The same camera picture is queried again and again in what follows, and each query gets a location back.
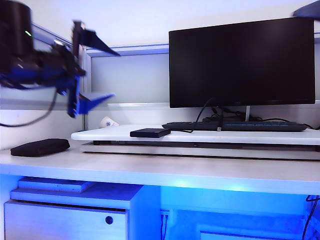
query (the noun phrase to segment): black pouch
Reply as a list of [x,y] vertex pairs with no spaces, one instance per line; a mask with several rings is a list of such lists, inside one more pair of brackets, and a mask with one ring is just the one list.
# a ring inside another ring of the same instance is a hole
[[49,138],[11,148],[11,155],[21,157],[42,157],[62,152],[69,147],[69,142],[66,139]]

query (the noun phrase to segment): monitor stand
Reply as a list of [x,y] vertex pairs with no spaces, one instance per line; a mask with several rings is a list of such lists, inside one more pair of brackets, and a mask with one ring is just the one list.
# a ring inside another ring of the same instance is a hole
[[250,119],[250,106],[245,107],[245,121],[248,122]]

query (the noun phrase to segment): green indicator light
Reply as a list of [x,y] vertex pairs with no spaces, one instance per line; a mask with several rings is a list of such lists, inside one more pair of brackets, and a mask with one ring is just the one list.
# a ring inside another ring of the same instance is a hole
[[32,37],[31,33],[28,31],[24,31],[26,34],[28,34],[30,37]]

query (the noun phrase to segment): drawer knob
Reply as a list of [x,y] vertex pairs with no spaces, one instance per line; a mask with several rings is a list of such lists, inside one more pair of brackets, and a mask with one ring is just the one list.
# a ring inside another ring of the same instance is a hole
[[107,216],[105,218],[105,222],[110,225],[114,222],[114,219],[111,216]]

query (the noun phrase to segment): small white cup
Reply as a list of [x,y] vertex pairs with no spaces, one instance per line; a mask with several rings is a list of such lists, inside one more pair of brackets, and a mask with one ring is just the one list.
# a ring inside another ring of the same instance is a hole
[[102,120],[101,120],[101,122],[100,122],[100,124],[99,124],[99,128],[110,128],[110,127],[112,127],[112,126],[119,126],[119,123],[117,123],[117,122],[115,122],[115,121],[113,121],[110,117],[108,117],[108,116],[105,116]]

